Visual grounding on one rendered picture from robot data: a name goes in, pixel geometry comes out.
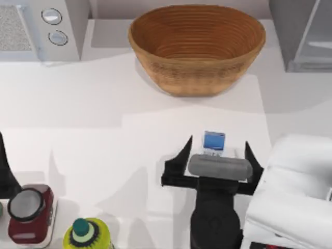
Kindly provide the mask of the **brown woven basket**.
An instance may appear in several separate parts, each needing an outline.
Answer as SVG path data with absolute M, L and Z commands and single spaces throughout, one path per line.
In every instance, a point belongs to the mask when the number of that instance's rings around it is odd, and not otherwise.
M 171 5 L 135 18 L 128 41 L 150 79 L 172 96 L 214 96 L 241 78 L 266 42 L 264 26 L 234 8 Z

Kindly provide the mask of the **large round microwave knob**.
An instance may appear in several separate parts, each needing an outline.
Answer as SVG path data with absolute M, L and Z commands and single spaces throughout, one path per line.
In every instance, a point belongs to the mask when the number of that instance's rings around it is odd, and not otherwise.
M 44 9 L 41 12 L 41 17 L 50 25 L 58 25 L 62 22 L 62 14 L 54 8 Z

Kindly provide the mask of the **pale microwave oven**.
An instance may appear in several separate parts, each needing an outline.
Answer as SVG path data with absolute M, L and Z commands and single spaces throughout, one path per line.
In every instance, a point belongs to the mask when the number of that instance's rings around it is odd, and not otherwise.
M 58 25 L 46 23 L 41 12 L 62 14 Z M 0 0 L 0 62 L 40 62 L 44 65 L 80 61 L 91 8 L 89 0 Z M 48 33 L 60 30 L 68 43 L 56 46 Z

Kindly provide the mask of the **pale grey rounded box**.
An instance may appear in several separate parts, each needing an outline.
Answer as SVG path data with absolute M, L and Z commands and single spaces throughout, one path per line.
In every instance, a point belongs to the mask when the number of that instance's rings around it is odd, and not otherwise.
M 188 171 L 196 176 L 244 181 L 253 176 L 253 167 L 246 159 L 194 154 Z

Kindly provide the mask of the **small round microwave knob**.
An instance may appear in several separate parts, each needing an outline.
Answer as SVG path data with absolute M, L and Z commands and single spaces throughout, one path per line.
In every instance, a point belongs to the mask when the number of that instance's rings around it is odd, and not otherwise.
M 60 30 L 48 33 L 48 39 L 56 46 L 64 46 L 68 43 L 68 36 Z

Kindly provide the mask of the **blue and white box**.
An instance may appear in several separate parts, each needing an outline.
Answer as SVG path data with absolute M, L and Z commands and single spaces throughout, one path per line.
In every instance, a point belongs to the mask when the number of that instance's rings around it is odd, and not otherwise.
M 225 133 L 205 131 L 202 143 L 202 153 L 204 155 L 221 157 L 225 148 L 225 140 Z

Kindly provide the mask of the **green bottle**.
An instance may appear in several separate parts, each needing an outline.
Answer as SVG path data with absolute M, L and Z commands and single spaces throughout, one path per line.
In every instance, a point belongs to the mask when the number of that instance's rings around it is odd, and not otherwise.
M 98 218 L 77 218 L 66 231 L 62 249 L 115 249 L 106 223 Z

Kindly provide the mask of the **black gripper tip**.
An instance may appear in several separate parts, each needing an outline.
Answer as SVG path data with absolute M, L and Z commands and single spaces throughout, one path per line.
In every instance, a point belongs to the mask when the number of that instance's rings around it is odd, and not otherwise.
M 5 144 L 0 132 L 0 199 L 10 199 L 22 190 L 9 166 Z

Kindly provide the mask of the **dark red can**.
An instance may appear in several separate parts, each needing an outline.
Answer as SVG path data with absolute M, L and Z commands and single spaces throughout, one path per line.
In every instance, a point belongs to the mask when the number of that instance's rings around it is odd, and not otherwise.
M 8 236 L 21 248 L 44 249 L 52 239 L 58 200 L 47 184 L 28 184 L 9 199 Z

